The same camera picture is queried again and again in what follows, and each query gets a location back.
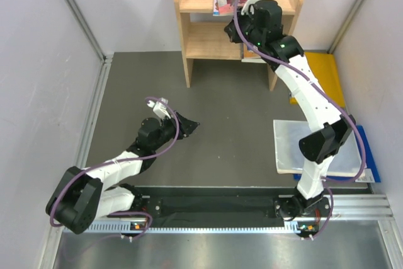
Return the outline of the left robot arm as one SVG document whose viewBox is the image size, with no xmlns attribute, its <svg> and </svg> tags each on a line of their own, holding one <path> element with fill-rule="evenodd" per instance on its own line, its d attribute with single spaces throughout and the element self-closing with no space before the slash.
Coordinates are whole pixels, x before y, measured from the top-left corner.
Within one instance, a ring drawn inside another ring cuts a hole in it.
<svg viewBox="0 0 403 269">
<path fill-rule="evenodd" d="M 115 212 L 139 215 L 143 202 L 136 189 L 122 180 L 146 171 L 163 145 L 189 137 L 198 126 L 178 112 L 160 120 L 146 118 L 135 141 L 118 156 L 91 168 L 68 168 L 45 208 L 51 225 L 81 234 L 95 219 Z"/>
</svg>

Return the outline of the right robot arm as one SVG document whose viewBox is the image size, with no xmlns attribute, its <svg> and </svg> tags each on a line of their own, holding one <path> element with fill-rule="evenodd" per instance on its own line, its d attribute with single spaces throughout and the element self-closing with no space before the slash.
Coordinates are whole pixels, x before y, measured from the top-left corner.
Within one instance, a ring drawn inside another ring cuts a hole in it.
<svg viewBox="0 0 403 269">
<path fill-rule="evenodd" d="M 283 32 L 282 9 L 274 0 L 235 8 L 224 28 L 232 43 L 244 43 L 271 65 L 302 109 L 311 133 L 298 147 L 304 166 L 296 194 L 280 205 L 290 217 L 310 215 L 322 200 L 327 171 L 355 127 L 355 120 L 327 99 L 297 39 Z"/>
</svg>

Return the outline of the orange Othello picture book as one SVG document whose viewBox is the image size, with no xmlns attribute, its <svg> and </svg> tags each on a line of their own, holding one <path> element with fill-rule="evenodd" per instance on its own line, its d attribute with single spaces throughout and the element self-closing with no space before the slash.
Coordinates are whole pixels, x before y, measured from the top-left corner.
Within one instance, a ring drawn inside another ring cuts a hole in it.
<svg viewBox="0 0 403 269">
<path fill-rule="evenodd" d="M 241 48 L 241 62 L 256 63 L 256 64 L 265 64 L 266 63 L 258 54 L 253 52 L 245 44 L 243 44 L 242 48 Z"/>
</svg>

